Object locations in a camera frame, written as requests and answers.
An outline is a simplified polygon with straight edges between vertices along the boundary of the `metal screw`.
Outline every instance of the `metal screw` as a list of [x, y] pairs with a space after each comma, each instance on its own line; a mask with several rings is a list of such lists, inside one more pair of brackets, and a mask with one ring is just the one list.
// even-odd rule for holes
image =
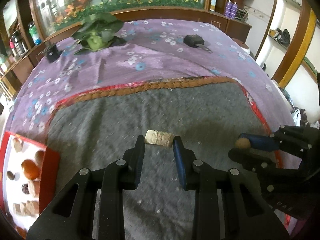
[[88, 173], [89, 173], [89, 170], [86, 169], [86, 168], [81, 169], [81, 170], [79, 171], [79, 174], [80, 174], [80, 175], [87, 175]]
[[117, 160], [116, 164], [117, 164], [118, 166], [125, 165], [125, 160], [124, 160], [124, 159]]
[[273, 187], [273, 185], [269, 185], [269, 186], [267, 187], [267, 190], [268, 190], [269, 192], [272, 192], [274, 189], [275, 189], [275, 187]]
[[231, 169], [230, 170], [230, 173], [232, 174], [232, 175], [239, 175], [239, 171], [237, 170], [237, 169], [235, 169], [235, 168], [233, 168], [233, 169]]
[[201, 160], [194, 160], [194, 161], [193, 161], [193, 164], [194, 164], [195, 166], [201, 166], [201, 165], [203, 164], [203, 162], [202, 162]]

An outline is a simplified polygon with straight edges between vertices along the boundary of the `car key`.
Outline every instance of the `car key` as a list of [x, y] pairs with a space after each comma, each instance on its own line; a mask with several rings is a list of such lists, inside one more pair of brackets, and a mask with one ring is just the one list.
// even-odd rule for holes
[[201, 48], [206, 52], [212, 53], [212, 51], [204, 45], [204, 39], [199, 35], [187, 35], [183, 39], [183, 43], [192, 48]]

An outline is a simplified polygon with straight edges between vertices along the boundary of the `wall shelf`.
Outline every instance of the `wall shelf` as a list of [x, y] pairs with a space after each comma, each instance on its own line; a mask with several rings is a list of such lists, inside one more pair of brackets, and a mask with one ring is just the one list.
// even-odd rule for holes
[[295, 0], [284, 0], [286, 3], [290, 4], [291, 6], [301, 10], [301, 5]]
[[275, 39], [274, 37], [272, 37], [270, 34], [268, 34], [268, 36], [274, 40], [276, 43], [278, 43], [282, 48], [284, 48], [285, 50], [288, 49], [288, 47], [286, 47], [285, 45], [281, 44], [277, 39]]

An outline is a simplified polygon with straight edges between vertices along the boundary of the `spray can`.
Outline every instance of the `spray can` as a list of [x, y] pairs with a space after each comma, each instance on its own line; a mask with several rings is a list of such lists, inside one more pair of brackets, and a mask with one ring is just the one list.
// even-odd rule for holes
[[231, 4], [231, 10], [230, 10], [230, 15], [229, 18], [234, 19], [236, 17], [236, 12], [238, 10], [237, 3]]
[[230, 0], [227, 1], [226, 7], [224, 9], [224, 14], [223, 14], [224, 16], [229, 17], [230, 11], [231, 11], [231, 6], [232, 6], [232, 2]]

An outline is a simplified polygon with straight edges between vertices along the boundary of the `green plant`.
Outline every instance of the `green plant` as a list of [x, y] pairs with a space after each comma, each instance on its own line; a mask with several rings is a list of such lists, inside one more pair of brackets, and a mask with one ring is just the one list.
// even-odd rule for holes
[[72, 37], [81, 44], [82, 49], [75, 52], [75, 55], [85, 51], [99, 51], [110, 47], [114, 42], [125, 43], [125, 40], [114, 36], [122, 26], [123, 22], [109, 13], [90, 14], [83, 18], [81, 27]]

